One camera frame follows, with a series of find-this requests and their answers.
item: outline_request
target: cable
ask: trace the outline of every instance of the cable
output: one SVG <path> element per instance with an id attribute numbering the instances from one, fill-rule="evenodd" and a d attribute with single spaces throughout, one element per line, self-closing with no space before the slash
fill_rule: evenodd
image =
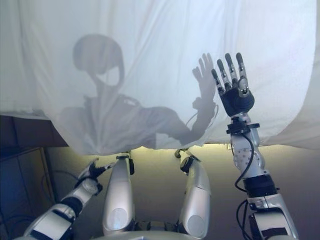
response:
<path id="1" fill-rule="evenodd" d="M 247 207 L 248 207 L 248 200 L 244 200 L 244 201 L 242 201 L 240 204 L 239 204 L 239 206 L 237 207 L 237 209 L 236 209 L 236 213 L 235 213 L 235 218 L 236 218 L 236 221 L 237 221 L 237 223 L 238 223 L 238 225 L 239 225 L 239 228 L 241 229 L 241 231 L 242 231 L 242 235 L 243 235 L 243 238 L 245 239 L 245 240 L 252 240 L 252 238 L 248 235 L 248 233 L 246 232 L 246 229 L 245 229 L 245 226 L 244 225 L 242 225 L 242 224 L 244 224 L 244 223 L 246 223 L 246 220 L 242 220 L 242 224 L 240 223 L 240 220 L 239 220 L 239 211 L 240 211 L 240 208 L 241 208 L 241 206 L 242 205 L 246 205 L 246 207 L 244 207 L 244 209 L 245 209 L 245 212 L 243 212 L 243 218 L 245 219 L 246 218 L 246 215 L 247 215 Z"/>
<path id="2" fill-rule="evenodd" d="M 212 117 L 212 119 L 215 119 L 215 118 L 217 117 L 217 115 L 218 115 L 218 112 L 219 112 L 219 105 L 215 105 L 215 106 L 216 106 L 216 107 L 214 107 L 214 108 L 216 108 L 216 112 L 215 112 L 215 115 Z M 188 123 L 189 123 L 196 115 L 198 115 L 197 112 L 196 112 L 195 114 L 193 114 L 192 117 L 189 118 L 189 120 L 186 122 L 185 125 L 187 126 Z"/>
<path id="3" fill-rule="evenodd" d="M 249 170 L 249 168 L 251 167 L 251 164 L 254 160 L 254 155 L 255 155 L 255 147 L 254 147 L 254 144 L 252 143 L 252 141 L 244 134 L 242 133 L 241 134 L 250 144 L 250 147 L 251 147 L 251 156 L 250 156 L 250 160 L 249 160 L 249 163 L 248 165 L 246 166 L 245 170 L 243 171 L 243 173 L 241 173 L 241 175 L 237 178 L 237 180 L 235 181 L 234 183 L 234 186 L 239 189 L 240 191 L 242 192 L 247 192 L 245 189 L 241 188 L 238 186 L 238 183 L 240 182 L 240 180 L 244 177 L 244 175 L 246 175 L 247 171 Z"/>
<path id="4" fill-rule="evenodd" d="M 242 229 L 243 229 L 243 232 L 242 232 L 242 235 L 243 235 L 243 238 L 246 238 L 246 217 L 247 217 L 247 211 L 248 211 L 248 200 L 245 202 L 245 205 L 244 205 L 244 210 L 243 210 L 243 217 L 242 217 Z"/>
<path id="5" fill-rule="evenodd" d="M 68 176 L 70 176 L 70 177 L 72 177 L 72 178 L 74 178 L 75 180 L 78 181 L 78 178 L 77 178 L 75 175 L 73 175 L 72 173 L 68 172 L 68 171 L 64 171 L 64 170 L 53 170 L 52 172 L 55 173 L 55 174 L 66 174 L 66 175 L 68 175 Z M 41 178 L 41 190 L 42 190 L 43 194 L 45 195 L 46 199 L 53 205 L 53 204 L 55 204 L 54 201 L 53 201 L 53 200 L 51 199 L 51 197 L 46 193 L 45 188 L 44 188 L 44 180 L 45 180 L 45 177 L 47 177 L 48 175 L 49 175 L 49 173 L 46 172 L 46 173 L 42 176 L 42 178 Z"/>
<path id="6" fill-rule="evenodd" d="M 186 126 L 188 125 L 188 123 L 197 115 L 198 113 L 196 112 L 195 114 L 192 115 L 192 117 L 190 117 L 190 119 L 186 122 Z"/>

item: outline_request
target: robotic arm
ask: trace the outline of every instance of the robotic arm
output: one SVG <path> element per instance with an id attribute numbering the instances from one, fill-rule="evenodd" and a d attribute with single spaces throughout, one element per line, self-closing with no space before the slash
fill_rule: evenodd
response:
<path id="1" fill-rule="evenodd" d="M 245 65 L 240 53 L 236 59 L 239 66 L 239 80 L 231 56 L 225 55 L 229 67 L 231 82 L 219 59 L 217 65 L 221 72 L 223 85 L 216 70 L 212 70 L 220 98 L 226 113 L 231 118 L 227 133 L 231 135 L 234 147 L 233 161 L 241 175 L 235 182 L 235 187 L 247 193 L 247 203 L 254 211 L 249 216 L 252 238 L 244 231 L 245 239 L 266 240 L 288 236 L 288 239 L 298 239 L 298 233 L 289 214 L 286 204 L 278 193 L 269 171 L 265 168 L 265 160 L 259 152 L 260 139 L 257 128 L 252 124 L 248 111 L 253 107 L 255 99 L 248 87 Z M 238 186 L 243 179 L 244 188 Z"/>
<path id="2" fill-rule="evenodd" d="M 69 239 L 71 226 L 92 196 L 98 195 L 102 186 L 97 177 L 113 167 L 113 163 L 96 167 L 93 160 L 79 175 L 74 189 L 59 203 L 38 217 L 24 232 L 21 239 L 59 240 Z"/>

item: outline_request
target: robot finger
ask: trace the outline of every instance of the robot finger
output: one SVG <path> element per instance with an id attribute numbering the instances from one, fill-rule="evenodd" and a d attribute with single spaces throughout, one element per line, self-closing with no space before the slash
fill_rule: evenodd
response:
<path id="1" fill-rule="evenodd" d="M 230 76 L 231 76 L 231 81 L 232 81 L 232 86 L 234 88 L 238 87 L 238 77 L 237 77 L 237 72 L 235 70 L 235 66 L 232 62 L 231 56 L 229 53 L 225 54 L 225 60 L 229 66 L 229 71 L 230 71 Z"/>
<path id="2" fill-rule="evenodd" d="M 221 85 L 217 72 L 215 69 L 212 69 L 211 73 L 212 73 L 213 79 L 215 80 L 216 88 L 218 89 L 219 95 L 222 96 L 223 94 L 225 94 L 225 89 Z"/>
<path id="3" fill-rule="evenodd" d="M 224 87 L 225 87 L 225 91 L 227 92 L 232 88 L 231 82 L 228 79 L 228 75 L 225 71 L 224 64 L 222 63 L 221 59 L 219 59 L 216 63 L 218 64 L 218 67 L 220 69 L 222 81 L 223 81 Z"/>
<path id="4" fill-rule="evenodd" d="M 239 75 L 240 75 L 240 79 L 238 81 L 237 87 L 239 90 L 240 97 L 246 97 L 249 94 L 249 85 L 248 85 L 244 61 L 239 52 L 236 54 L 236 60 L 239 65 Z"/>
<path id="5" fill-rule="evenodd" d="M 113 168 L 113 166 L 114 166 L 115 164 L 116 164 L 115 162 L 111 162 L 111 163 L 105 165 L 104 168 L 105 168 L 105 170 L 111 169 L 111 168 Z"/>
<path id="6" fill-rule="evenodd" d="M 238 65 L 239 65 L 239 75 L 240 75 L 240 78 L 241 78 L 241 77 L 247 78 L 246 69 L 245 69 L 245 64 L 244 64 L 244 61 L 243 61 L 243 59 L 242 59 L 241 53 L 238 52 L 235 57 L 236 57 L 236 60 L 237 60 L 237 62 L 238 62 Z"/>

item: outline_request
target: white cloth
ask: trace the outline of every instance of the white cloth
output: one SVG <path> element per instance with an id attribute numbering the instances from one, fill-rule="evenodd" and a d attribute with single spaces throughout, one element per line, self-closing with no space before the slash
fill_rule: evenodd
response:
<path id="1" fill-rule="evenodd" d="M 251 119 L 262 140 L 280 133 L 308 89 L 316 1 L 13 0 L 0 24 L 1 113 L 47 117 L 78 153 L 107 155 L 229 141 L 211 63 L 193 72 L 203 53 L 242 53 Z"/>

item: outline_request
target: human silhouette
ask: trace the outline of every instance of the human silhouette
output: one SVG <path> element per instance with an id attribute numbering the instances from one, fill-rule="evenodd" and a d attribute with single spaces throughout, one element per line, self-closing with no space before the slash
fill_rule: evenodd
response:
<path id="1" fill-rule="evenodd" d="M 65 108 L 61 120 L 65 124 L 73 123 L 72 129 L 77 132 L 83 130 L 89 133 L 92 146 L 112 139 L 112 146 L 106 148 L 109 149 L 107 152 L 113 153 L 140 146 L 154 149 L 156 133 L 167 134 L 179 140 L 182 146 L 196 141 L 205 133 L 215 115 L 216 106 L 213 102 L 215 85 L 211 77 L 213 63 L 209 54 L 203 54 L 202 58 L 199 59 L 200 68 L 192 71 L 199 83 L 200 97 L 193 102 L 192 107 L 197 109 L 197 114 L 189 129 L 174 110 L 162 106 L 143 107 L 136 99 L 119 93 L 125 80 L 121 47 L 108 36 L 85 35 L 73 48 L 73 63 L 79 71 L 85 71 L 90 76 L 97 95 L 85 96 L 84 107 Z M 109 84 L 100 78 L 114 68 L 118 71 L 116 83 Z"/>

